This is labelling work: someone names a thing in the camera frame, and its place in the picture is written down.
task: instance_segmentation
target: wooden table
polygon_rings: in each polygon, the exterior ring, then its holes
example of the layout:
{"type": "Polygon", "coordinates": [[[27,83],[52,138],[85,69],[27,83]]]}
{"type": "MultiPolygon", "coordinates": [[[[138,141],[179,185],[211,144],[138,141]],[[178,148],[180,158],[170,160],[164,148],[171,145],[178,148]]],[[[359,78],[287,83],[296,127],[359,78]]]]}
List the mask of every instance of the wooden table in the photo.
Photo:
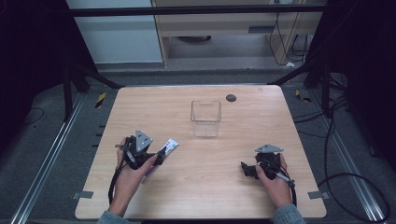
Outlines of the wooden table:
{"type": "Polygon", "coordinates": [[[139,129],[157,152],[173,138],[179,146],[141,184],[125,214],[135,219],[269,218],[275,211],[262,184],[246,177],[240,162],[255,164],[254,149],[266,143],[283,147],[296,182],[298,209],[304,217],[324,217],[318,187],[278,86],[175,86],[120,89],[85,184],[91,199],[78,202],[78,218],[99,218],[108,208],[107,191],[122,137],[139,129]],[[226,95],[234,94],[235,102],[226,95]],[[191,101],[221,101],[217,138],[192,132],[191,101]]]}

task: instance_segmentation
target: floor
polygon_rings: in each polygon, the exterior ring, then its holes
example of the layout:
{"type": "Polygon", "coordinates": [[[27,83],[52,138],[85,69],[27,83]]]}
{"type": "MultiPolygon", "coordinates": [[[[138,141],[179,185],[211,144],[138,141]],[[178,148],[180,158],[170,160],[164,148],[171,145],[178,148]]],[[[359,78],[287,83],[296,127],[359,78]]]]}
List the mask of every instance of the floor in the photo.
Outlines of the floor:
{"type": "MultiPolygon", "coordinates": [[[[209,41],[201,37],[174,38],[169,64],[165,68],[139,67],[132,71],[102,75],[128,86],[265,84],[293,69],[277,64],[265,41],[262,35],[212,36],[209,41]]],[[[296,54],[303,45],[304,38],[297,39],[296,54]]],[[[301,59],[292,52],[290,57],[301,59]]],[[[382,158],[370,156],[367,142],[356,121],[347,112],[347,106],[338,108],[334,113],[336,129],[328,144],[325,144],[330,125],[328,119],[319,116],[308,122],[297,122],[320,114],[320,86],[305,90],[302,81],[304,75],[283,85],[282,90],[317,182],[325,177],[323,159],[326,155],[330,174],[350,171],[364,174],[379,186],[390,206],[396,207],[396,174],[382,158]],[[296,97],[295,90],[306,94],[311,103],[296,97]]],[[[92,85],[89,93],[73,91],[79,112],[76,121],[69,127],[64,127],[63,122],[62,86],[43,91],[35,98],[25,125],[9,145],[10,153],[0,159],[0,223],[9,223],[15,215],[20,215],[17,218],[28,220],[28,223],[91,223],[76,219],[74,209],[78,200],[74,198],[83,189],[117,90],[111,90],[93,79],[89,82],[92,85]],[[100,108],[95,108],[102,92],[106,93],[106,99],[100,108]],[[66,132],[65,139],[57,138],[60,130],[66,132]],[[43,162],[48,165],[48,170],[42,169],[43,162]],[[31,196],[33,200],[25,202],[26,196],[31,196]]],[[[342,97],[340,91],[332,91],[331,95],[333,99],[342,97]]],[[[341,204],[360,217],[367,218],[371,212],[386,214],[381,195],[373,188],[365,189],[366,185],[360,180],[341,177],[332,180],[331,184],[341,204]]],[[[361,223],[334,199],[324,202],[328,215],[319,220],[307,220],[308,223],[361,223]]],[[[391,215],[388,223],[396,223],[396,217],[391,215]]]]}

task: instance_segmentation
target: person's left hand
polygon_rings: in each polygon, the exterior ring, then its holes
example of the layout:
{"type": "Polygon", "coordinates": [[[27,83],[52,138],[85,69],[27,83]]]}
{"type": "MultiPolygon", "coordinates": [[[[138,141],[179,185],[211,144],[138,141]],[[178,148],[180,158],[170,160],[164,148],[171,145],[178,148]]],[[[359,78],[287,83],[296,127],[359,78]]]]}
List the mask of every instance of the person's left hand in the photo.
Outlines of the person's left hand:
{"type": "MultiPolygon", "coordinates": [[[[125,144],[125,139],[120,143],[121,145],[125,144]]],[[[123,151],[121,149],[117,150],[117,165],[119,166],[121,163],[123,151]]],[[[140,182],[142,181],[143,176],[146,172],[149,171],[150,167],[154,164],[157,159],[157,155],[149,158],[139,169],[134,170],[129,165],[126,165],[120,171],[120,175],[117,179],[113,202],[111,203],[108,211],[123,217],[125,211],[128,207],[129,202],[132,197],[136,193],[139,188],[140,182]]]]}

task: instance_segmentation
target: denim sleeve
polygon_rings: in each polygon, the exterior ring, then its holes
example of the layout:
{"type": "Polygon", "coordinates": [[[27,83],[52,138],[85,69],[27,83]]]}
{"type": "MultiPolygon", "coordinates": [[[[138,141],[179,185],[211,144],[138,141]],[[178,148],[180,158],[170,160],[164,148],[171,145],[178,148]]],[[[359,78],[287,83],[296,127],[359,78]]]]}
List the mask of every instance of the denim sleeve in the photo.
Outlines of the denim sleeve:
{"type": "Polygon", "coordinates": [[[305,223],[294,204],[283,205],[276,209],[273,215],[274,224],[305,223]]]}
{"type": "Polygon", "coordinates": [[[114,224],[131,224],[126,219],[119,217],[110,213],[109,211],[105,211],[100,219],[98,220],[97,224],[107,224],[107,223],[114,223],[114,224]]]}

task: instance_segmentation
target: white wall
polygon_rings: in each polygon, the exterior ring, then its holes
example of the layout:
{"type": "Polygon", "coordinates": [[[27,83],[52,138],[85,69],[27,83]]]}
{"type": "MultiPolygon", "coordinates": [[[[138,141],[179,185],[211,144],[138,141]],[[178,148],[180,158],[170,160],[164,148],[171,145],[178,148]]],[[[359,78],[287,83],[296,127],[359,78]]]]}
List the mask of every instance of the white wall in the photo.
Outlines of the white wall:
{"type": "MultiPolygon", "coordinates": [[[[151,7],[149,0],[67,0],[70,8],[151,7]]],[[[161,63],[153,16],[81,17],[78,28],[95,63],[161,63]]]]}

